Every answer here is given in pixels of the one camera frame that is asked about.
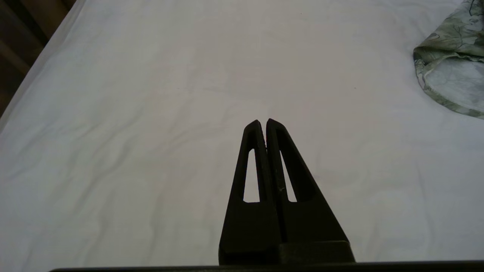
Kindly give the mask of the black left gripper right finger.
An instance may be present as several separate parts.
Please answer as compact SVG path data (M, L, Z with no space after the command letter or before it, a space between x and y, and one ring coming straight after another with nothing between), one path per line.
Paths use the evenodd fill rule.
M354 263L349 239L285 126L266 123L282 264Z

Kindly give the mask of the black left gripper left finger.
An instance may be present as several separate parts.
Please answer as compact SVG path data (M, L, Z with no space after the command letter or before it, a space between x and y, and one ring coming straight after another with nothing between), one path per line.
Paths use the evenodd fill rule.
M259 201L245 202L249 152L254 151ZM279 261L281 232L272 191L262 125L244 128L219 242L220 265L265 265Z

